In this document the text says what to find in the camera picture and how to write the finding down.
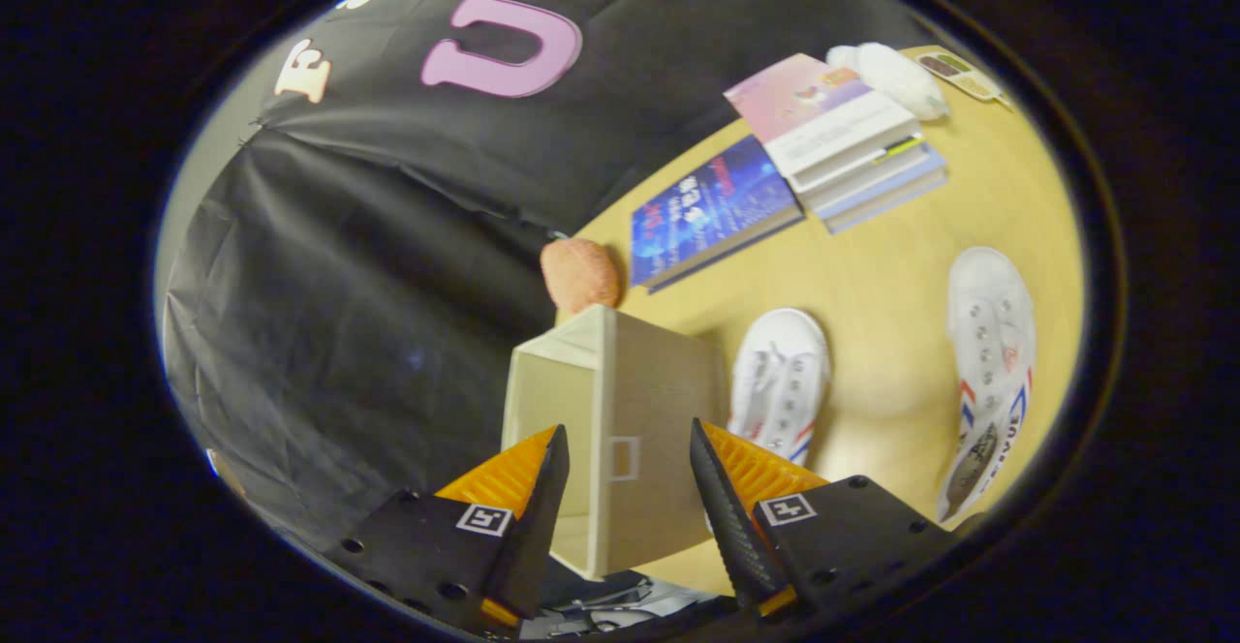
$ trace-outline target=pink book cover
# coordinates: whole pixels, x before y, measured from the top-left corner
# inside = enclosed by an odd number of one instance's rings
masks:
[[[723,92],[761,144],[870,90],[849,68],[796,53]]]

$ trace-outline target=pink letter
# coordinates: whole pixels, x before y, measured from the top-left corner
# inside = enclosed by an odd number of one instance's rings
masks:
[[[582,51],[582,30],[573,21],[528,4],[461,0],[453,12],[454,28],[465,28],[476,21],[525,30],[541,40],[542,50],[522,64],[508,64],[491,57],[461,52],[455,40],[440,40],[430,48],[425,64],[422,64],[422,83],[434,87],[448,82],[491,95],[520,99],[556,83]]]

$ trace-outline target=screw hole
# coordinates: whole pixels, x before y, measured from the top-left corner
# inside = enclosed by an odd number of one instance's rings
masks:
[[[818,587],[822,587],[823,585],[827,585],[831,581],[833,581],[838,575],[839,571],[837,571],[837,569],[815,571],[810,576],[810,582],[817,585]]]
[[[401,600],[401,601],[404,602],[405,607],[409,607],[412,610],[419,611],[419,612],[427,615],[428,617],[430,616],[430,607],[428,607],[427,605],[424,605],[424,603],[422,603],[422,602],[419,602],[417,600],[410,600],[408,597],[404,598],[404,600]]]
[[[439,596],[444,600],[451,601],[464,600],[469,595],[469,590],[465,590],[465,587],[456,585],[455,582],[440,582],[435,591],[438,591]]]

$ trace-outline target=black fabric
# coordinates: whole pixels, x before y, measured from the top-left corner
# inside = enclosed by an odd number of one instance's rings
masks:
[[[208,192],[166,302],[191,429],[316,549],[393,489],[489,458],[508,353],[552,317],[537,269],[480,216],[275,131]]]
[[[451,28],[460,0],[371,0],[289,35],[331,62],[326,95],[255,100],[262,130],[174,264],[180,408],[260,514],[314,549],[498,450],[511,348],[553,323],[547,229],[575,232],[732,121],[722,92],[785,56],[935,42],[892,0],[517,1],[584,35],[526,99],[422,84],[444,37],[536,52],[502,26]]]

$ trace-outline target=white sneaker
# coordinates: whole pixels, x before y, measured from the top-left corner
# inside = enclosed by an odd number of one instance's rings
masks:
[[[728,431],[805,466],[831,377],[827,339],[800,308],[775,308],[749,326],[732,379]]]
[[[939,520],[963,512],[1003,468],[1033,387],[1033,300],[996,249],[976,247],[947,278],[947,337],[960,374],[960,445],[939,496]]]

